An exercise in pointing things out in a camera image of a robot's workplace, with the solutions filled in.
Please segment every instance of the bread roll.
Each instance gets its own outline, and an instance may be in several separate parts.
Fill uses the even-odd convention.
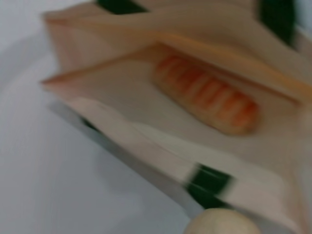
[[[190,222],[184,234],[261,234],[261,231],[236,211],[207,209]]]
[[[205,124],[230,135],[250,132],[257,124],[258,105],[209,69],[170,56],[156,67],[154,83]]]

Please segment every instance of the scored bread crust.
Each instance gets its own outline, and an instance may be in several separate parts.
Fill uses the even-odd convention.
[[[259,106],[209,69],[169,56],[157,65],[153,82],[203,123],[225,134],[242,135],[253,130]]]

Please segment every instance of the white table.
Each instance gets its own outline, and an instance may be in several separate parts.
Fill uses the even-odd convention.
[[[39,13],[78,2],[0,2],[0,233],[181,234],[183,210],[56,114],[40,87],[58,68]]]

